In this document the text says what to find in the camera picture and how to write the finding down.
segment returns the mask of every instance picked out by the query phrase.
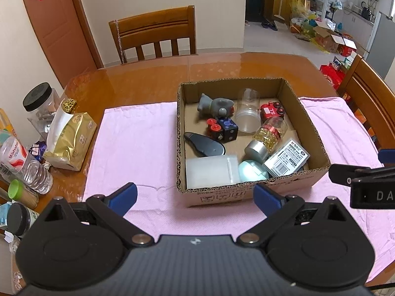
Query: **green bottle cap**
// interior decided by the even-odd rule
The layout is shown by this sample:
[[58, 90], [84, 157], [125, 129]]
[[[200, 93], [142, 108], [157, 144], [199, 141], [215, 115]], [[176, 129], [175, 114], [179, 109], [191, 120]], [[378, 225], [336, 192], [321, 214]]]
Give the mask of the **green bottle cap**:
[[24, 184], [18, 179], [14, 179], [8, 187], [8, 196], [10, 199], [19, 201], [22, 197], [22, 192], [24, 191]]

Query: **wooden chair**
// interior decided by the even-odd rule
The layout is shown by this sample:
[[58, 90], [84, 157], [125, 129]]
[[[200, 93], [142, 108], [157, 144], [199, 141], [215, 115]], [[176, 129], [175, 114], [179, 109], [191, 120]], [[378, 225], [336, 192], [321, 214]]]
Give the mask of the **wooden chair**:
[[108, 23], [121, 63], [128, 62], [125, 50], [136, 48], [139, 60], [144, 60], [142, 45], [153, 43], [155, 56], [162, 57], [160, 41], [171, 41], [171, 53], [178, 56], [177, 39], [189, 38], [190, 53], [196, 54], [195, 6], [140, 14]]
[[355, 113], [360, 109], [366, 118], [366, 130], [373, 129], [378, 149], [395, 148], [395, 95], [380, 76], [357, 55], [337, 92], [348, 94]]

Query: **metal chain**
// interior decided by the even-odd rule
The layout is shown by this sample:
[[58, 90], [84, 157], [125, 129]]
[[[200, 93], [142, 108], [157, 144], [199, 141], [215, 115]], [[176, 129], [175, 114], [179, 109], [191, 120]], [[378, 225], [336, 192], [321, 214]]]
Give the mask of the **metal chain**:
[[118, 25], [118, 20], [114, 20], [115, 22], [115, 27], [117, 29], [117, 35], [118, 35], [118, 46], [119, 46], [119, 52], [121, 54], [121, 63], [127, 63], [128, 60], [126, 59], [126, 55], [124, 50], [122, 49], [122, 43], [121, 43], [121, 36], [119, 34], [119, 25]]

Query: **black dice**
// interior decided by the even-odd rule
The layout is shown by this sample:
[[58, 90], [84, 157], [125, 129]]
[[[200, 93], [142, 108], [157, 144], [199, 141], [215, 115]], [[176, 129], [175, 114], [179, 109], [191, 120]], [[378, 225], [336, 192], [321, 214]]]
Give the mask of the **black dice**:
[[219, 118], [217, 122], [224, 131], [223, 141], [232, 141], [237, 138], [238, 126], [230, 118]]

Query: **black jar lid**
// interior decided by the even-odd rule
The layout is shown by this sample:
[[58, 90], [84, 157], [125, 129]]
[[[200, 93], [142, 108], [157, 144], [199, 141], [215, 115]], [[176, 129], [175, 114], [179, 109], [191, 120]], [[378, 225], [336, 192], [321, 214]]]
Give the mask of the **black jar lid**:
[[52, 93], [52, 88], [48, 82], [43, 82], [34, 87], [23, 99], [23, 107], [27, 112], [36, 110], [40, 107]]
[[7, 213], [7, 231], [16, 236], [23, 235], [29, 225], [28, 217], [25, 206], [20, 203], [13, 203]]

